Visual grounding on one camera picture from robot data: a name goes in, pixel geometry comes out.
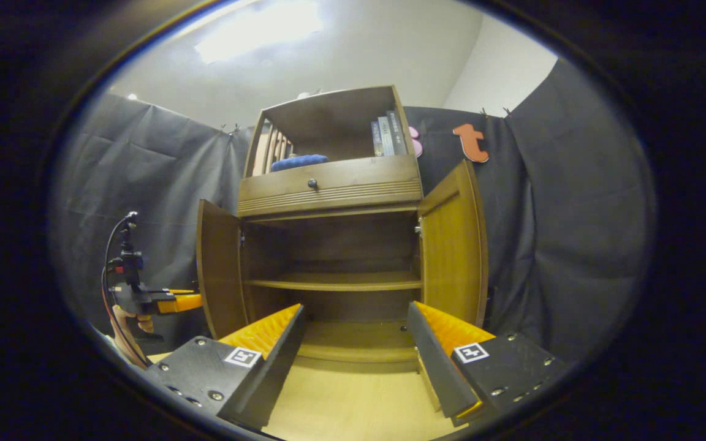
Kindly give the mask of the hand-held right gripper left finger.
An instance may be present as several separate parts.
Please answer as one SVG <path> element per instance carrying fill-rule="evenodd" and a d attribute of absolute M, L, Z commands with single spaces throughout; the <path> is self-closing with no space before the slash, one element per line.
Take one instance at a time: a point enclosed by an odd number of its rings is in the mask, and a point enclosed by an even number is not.
<path fill-rule="evenodd" d="M 305 335 L 302 304 L 215 340 L 195 337 L 145 377 L 199 412 L 253 431 L 269 423 Z"/>

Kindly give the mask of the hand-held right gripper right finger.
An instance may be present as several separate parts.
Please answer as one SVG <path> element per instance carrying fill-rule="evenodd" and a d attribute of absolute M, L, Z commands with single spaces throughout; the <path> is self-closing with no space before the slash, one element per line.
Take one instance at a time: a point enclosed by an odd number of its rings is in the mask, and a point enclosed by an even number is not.
<path fill-rule="evenodd" d="M 454 425 L 514 413 L 567 374 L 561 358 L 521 333 L 496 336 L 418 301 L 407 319 L 431 389 Z"/>

